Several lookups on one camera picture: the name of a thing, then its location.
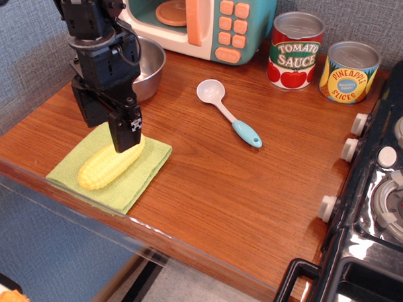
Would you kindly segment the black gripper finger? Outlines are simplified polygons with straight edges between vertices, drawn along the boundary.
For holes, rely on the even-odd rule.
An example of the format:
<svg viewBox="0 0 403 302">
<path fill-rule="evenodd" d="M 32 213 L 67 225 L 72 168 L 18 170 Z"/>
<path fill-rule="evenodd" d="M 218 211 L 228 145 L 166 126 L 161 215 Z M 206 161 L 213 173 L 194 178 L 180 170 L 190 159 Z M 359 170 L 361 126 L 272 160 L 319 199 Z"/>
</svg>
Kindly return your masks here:
<svg viewBox="0 0 403 302">
<path fill-rule="evenodd" d="M 118 153 L 123 153 L 141 142 L 141 112 L 141 107 L 136 105 L 126 107 L 111 105 L 107 121 Z"/>
</svg>

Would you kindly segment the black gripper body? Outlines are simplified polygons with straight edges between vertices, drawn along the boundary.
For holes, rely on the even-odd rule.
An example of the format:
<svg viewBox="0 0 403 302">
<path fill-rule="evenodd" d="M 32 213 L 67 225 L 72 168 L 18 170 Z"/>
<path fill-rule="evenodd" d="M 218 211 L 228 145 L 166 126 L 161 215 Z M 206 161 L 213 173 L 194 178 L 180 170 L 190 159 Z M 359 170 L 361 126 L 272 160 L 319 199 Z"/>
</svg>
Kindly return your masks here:
<svg viewBox="0 0 403 302">
<path fill-rule="evenodd" d="M 141 73 L 137 54 L 78 52 L 73 67 L 73 92 L 88 126 L 111 121 L 116 127 L 139 127 L 140 107 L 132 88 Z"/>
</svg>

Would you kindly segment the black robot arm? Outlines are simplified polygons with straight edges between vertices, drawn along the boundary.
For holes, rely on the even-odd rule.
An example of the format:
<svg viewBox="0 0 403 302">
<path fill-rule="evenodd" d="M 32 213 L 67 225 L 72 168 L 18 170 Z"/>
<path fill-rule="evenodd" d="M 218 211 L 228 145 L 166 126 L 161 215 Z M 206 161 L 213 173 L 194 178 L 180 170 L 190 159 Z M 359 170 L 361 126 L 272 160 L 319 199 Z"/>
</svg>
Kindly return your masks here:
<svg viewBox="0 0 403 302">
<path fill-rule="evenodd" d="M 53 0 L 75 50 L 71 85 L 88 126 L 108 123 L 115 150 L 140 143 L 142 114 L 133 90 L 141 74 L 142 48 L 132 27 L 119 19 L 123 0 Z"/>
</svg>

